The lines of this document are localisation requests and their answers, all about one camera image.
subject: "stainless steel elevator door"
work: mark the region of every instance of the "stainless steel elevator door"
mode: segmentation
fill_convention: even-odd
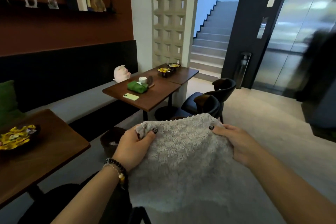
[[[294,97],[309,64],[303,53],[317,30],[330,32],[336,0],[285,0],[252,88]]]

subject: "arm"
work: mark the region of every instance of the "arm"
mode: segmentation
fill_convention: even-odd
[[[336,206],[262,148],[246,131],[214,127],[234,146],[233,158],[248,167],[288,224],[336,223]]]
[[[155,139],[157,130],[153,131],[139,141],[135,127],[127,130],[120,139],[113,159],[120,162],[127,171],[136,167]],[[98,223],[119,182],[118,172],[120,170],[115,165],[105,166],[78,192],[52,224]]]

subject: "light green phone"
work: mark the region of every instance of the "light green phone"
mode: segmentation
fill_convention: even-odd
[[[140,98],[139,96],[130,94],[130,93],[126,93],[125,95],[123,95],[124,98],[130,99],[130,100],[137,100],[138,98]]]

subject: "white plush toy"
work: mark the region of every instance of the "white plush toy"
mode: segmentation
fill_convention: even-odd
[[[114,69],[114,80],[116,82],[122,82],[124,80],[127,80],[131,77],[131,73],[128,72],[125,65],[118,66]]]

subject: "fluffy gray fabric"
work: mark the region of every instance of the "fluffy gray fabric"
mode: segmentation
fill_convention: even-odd
[[[157,137],[142,163],[129,176],[133,207],[171,212],[194,201],[228,204],[233,151],[229,141],[209,130],[221,123],[209,114],[171,121],[145,121],[142,139],[153,128]]]

